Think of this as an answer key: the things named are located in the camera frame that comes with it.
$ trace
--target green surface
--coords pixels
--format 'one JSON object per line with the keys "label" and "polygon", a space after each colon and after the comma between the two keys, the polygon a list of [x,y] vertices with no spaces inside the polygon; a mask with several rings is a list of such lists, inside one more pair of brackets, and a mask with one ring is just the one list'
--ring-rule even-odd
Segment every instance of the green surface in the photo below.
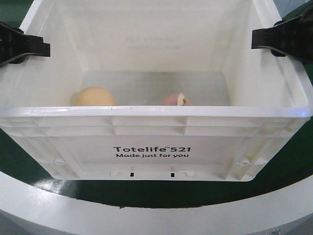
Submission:
{"label": "green surface", "polygon": [[[31,2],[31,0],[0,0],[0,11],[3,12],[2,6],[10,10],[6,15],[0,14],[0,21],[18,26]],[[18,12],[13,16],[10,15],[15,9],[18,9]],[[306,70],[310,78],[313,78],[313,66],[306,65]],[[54,180],[1,130],[0,170],[38,188],[92,202],[121,207],[198,207],[261,195],[309,177],[313,174],[312,133],[311,120],[253,181],[243,183]]]}

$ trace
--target storage bin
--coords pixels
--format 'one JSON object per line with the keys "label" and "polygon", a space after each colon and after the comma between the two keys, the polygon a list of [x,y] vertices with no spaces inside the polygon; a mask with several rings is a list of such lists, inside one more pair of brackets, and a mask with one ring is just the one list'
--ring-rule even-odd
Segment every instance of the storage bin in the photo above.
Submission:
{"label": "storage bin", "polygon": [[[0,69],[0,127],[56,179],[252,180],[313,115],[302,64],[251,50],[279,20],[272,0],[34,0],[21,29],[51,57]],[[117,106],[71,106],[88,86]]]}

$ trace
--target black plastic clip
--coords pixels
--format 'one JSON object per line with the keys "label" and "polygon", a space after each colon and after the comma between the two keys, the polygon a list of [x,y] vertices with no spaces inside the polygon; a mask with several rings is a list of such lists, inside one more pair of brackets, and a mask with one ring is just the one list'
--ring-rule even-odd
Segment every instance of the black plastic clip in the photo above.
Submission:
{"label": "black plastic clip", "polygon": [[313,63],[313,5],[291,20],[253,30],[251,48],[269,48],[274,56],[288,55],[303,63]]}
{"label": "black plastic clip", "polygon": [[25,35],[19,28],[0,22],[0,66],[20,64],[28,55],[50,57],[50,44],[42,37]]}

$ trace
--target eggshell fragment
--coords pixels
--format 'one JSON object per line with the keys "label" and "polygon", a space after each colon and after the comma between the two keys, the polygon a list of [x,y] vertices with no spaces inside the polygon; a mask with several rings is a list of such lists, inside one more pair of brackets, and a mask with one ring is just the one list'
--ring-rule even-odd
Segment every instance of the eggshell fragment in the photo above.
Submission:
{"label": "eggshell fragment", "polygon": [[190,100],[185,97],[183,93],[174,93],[165,97],[160,105],[170,106],[189,106],[192,105]]}

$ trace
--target egg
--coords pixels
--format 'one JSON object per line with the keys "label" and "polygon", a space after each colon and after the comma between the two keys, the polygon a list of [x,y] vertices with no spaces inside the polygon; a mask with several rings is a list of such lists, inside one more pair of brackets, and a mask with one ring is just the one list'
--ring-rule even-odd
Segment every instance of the egg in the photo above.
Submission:
{"label": "egg", "polygon": [[115,98],[111,92],[101,87],[87,87],[81,90],[74,102],[75,106],[114,106]]}
{"label": "egg", "polygon": [[192,105],[190,100],[185,97],[183,93],[174,93],[165,97],[160,105],[171,105],[171,106],[190,106]]}

